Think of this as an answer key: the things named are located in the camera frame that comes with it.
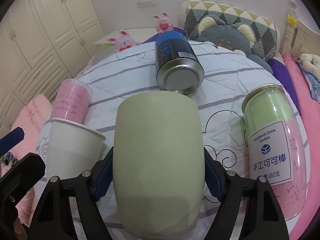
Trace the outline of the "left human hand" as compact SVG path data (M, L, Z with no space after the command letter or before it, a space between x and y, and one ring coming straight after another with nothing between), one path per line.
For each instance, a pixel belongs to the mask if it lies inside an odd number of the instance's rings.
M20 221L20 219L17 217L16 220L14 221L14 233L15 237L18 240L26 240L27 239L27 233Z

